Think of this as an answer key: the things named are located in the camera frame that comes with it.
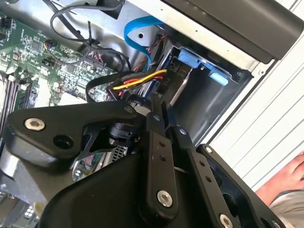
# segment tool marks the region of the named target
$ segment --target microchip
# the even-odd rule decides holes
[[[35,51],[39,51],[40,50],[40,44],[33,40],[32,49],[34,49]]]
[[[66,71],[72,74],[74,73],[75,69],[76,69],[75,65],[68,65]]]
[[[18,60],[18,59],[19,59],[19,55],[13,54],[13,59],[14,59],[14,60]]]

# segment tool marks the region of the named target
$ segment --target green circuit board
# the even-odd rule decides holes
[[[114,73],[101,59],[89,56],[77,65],[59,64],[44,47],[50,38],[1,12],[0,18],[0,72],[21,84],[14,109],[83,103],[90,80]],[[82,56],[51,42],[50,51],[63,62],[75,62]],[[90,93],[96,101],[108,99],[105,87]]]

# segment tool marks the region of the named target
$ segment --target metal screw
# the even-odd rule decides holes
[[[182,129],[182,128],[180,128],[180,133],[187,134],[187,132],[184,129]]]
[[[130,107],[125,107],[124,108],[128,113],[132,113],[133,111],[132,111],[132,109],[130,108]]]
[[[157,200],[167,208],[171,207],[173,203],[171,195],[164,190],[158,191]]]
[[[221,214],[219,216],[219,220],[225,228],[233,228],[233,224],[231,220],[227,217],[227,215]]]
[[[46,125],[45,123],[37,118],[29,118],[24,122],[26,128],[32,131],[42,131]]]
[[[157,116],[157,115],[154,115],[153,118],[157,121],[160,121],[161,119]]]
[[[281,226],[278,224],[277,221],[272,220],[272,222],[273,222],[275,228],[281,228]]]
[[[206,151],[207,151],[208,153],[212,153],[212,150],[211,150],[209,147],[207,147],[207,146],[206,146]]]
[[[138,142],[139,140],[141,139],[141,137],[138,135],[138,136],[135,136],[134,137],[134,142],[136,143],[136,142]]]

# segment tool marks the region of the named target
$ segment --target metal arm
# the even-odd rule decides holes
[[[284,227],[210,146],[195,149],[170,119],[155,95],[146,116],[120,101],[17,111],[0,167],[28,202],[46,205],[40,228]],[[114,145],[134,153],[72,183],[77,159]]]

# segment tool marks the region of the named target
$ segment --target red wire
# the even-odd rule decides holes
[[[129,84],[129,83],[131,83],[131,82],[136,82],[136,81],[138,81],[138,80],[139,80],[138,78],[129,79],[129,80],[123,82],[123,84],[126,85],[126,84]]]
[[[153,79],[163,80],[163,76],[157,75],[157,76],[153,77]],[[123,82],[123,84],[126,85],[126,84],[129,84],[129,83],[131,83],[131,82],[136,82],[136,81],[138,81],[138,80],[139,80],[138,78],[129,79],[129,80]],[[123,92],[121,91],[121,92],[118,93],[118,96],[121,96],[122,94],[123,94]]]
[[[163,80],[163,76],[161,76],[161,75],[157,75],[157,76],[153,77],[153,79],[159,79],[159,80]]]

